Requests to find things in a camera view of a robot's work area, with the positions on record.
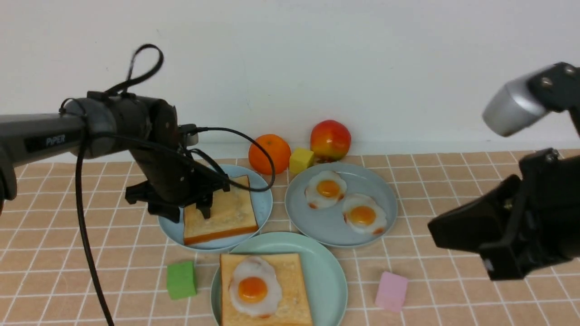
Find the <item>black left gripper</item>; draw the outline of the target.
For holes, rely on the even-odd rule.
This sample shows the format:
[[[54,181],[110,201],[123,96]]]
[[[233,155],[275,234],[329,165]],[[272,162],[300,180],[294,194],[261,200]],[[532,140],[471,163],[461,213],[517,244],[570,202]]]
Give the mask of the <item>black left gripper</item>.
[[[125,200],[133,205],[147,203],[148,212],[178,223],[181,208],[195,204],[205,220],[211,218],[213,193],[228,192],[229,176],[209,155],[199,149],[177,150],[175,155],[151,147],[129,150],[146,177],[128,186]]]

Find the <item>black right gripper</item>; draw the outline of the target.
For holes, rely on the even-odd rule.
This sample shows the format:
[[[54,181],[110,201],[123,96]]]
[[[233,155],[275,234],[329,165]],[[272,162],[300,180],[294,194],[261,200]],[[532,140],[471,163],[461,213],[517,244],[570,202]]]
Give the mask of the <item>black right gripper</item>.
[[[519,168],[427,225],[438,248],[478,254],[492,281],[522,280],[580,255],[580,158],[559,159],[549,148]]]

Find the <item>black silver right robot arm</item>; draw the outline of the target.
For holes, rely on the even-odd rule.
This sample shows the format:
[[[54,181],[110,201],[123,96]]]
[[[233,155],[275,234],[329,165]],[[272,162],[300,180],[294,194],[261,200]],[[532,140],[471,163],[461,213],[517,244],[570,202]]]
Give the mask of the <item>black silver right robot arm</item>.
[[[506,82],[482,115],[508,137],[550,112],[567,111],[579,128],[579,69],[558,62]],[[478,254],[492,281],[522,280],[535,270],[579,256],[580,159],[553,148],[520,159],[520,175],[432,219],[427,227],[442,249]]]

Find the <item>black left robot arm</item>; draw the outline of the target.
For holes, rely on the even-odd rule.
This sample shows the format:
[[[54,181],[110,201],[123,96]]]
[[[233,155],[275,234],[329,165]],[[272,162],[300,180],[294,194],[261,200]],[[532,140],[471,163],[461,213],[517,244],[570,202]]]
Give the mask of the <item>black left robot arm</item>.
[[[177,223],[180,209],[200,203],[211,216],[215,192],[229,191],[228,175],[193,163],[176,108],[162,99],[126,95],[72,99],[51,114],[1,116],[1,201],[17,196],[15,169],[66,152],[93,159],[129,151],[146,177],[128,186],[125,200],[147,204],[149,213]]]

